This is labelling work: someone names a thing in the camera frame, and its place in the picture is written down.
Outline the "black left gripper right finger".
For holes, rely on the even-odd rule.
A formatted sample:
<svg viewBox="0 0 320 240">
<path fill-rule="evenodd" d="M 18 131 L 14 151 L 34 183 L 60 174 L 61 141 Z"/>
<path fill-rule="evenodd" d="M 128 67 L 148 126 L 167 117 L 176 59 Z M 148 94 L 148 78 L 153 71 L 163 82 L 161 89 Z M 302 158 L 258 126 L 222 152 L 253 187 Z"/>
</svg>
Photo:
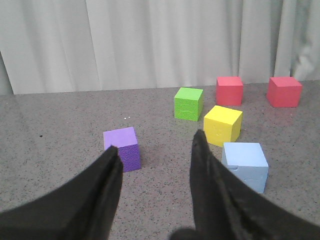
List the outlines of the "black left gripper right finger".
<svg viewBox="0 0 320 240">
<path fill-rule="evenodd" d="M 210 151 L 203 130 L 192 140 L 189 183 L 195 228 L 172 240 L 318 240 L 320 227 L 270 202 Z"/>
</svg>

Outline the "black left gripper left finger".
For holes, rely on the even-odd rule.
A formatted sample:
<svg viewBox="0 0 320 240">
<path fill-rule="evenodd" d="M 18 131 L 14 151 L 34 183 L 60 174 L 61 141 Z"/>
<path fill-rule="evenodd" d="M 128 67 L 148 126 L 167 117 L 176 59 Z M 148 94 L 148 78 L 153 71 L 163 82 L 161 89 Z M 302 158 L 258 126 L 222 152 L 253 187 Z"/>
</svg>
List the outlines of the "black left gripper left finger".
<svg viewBox="0 0 320 240">
<path fill-rule="evenodd" d="M 119 203 L 123 163 L 110 146 L 54 191 L 0 214 L 2 240 L 107 240 Z"/>
</svg>

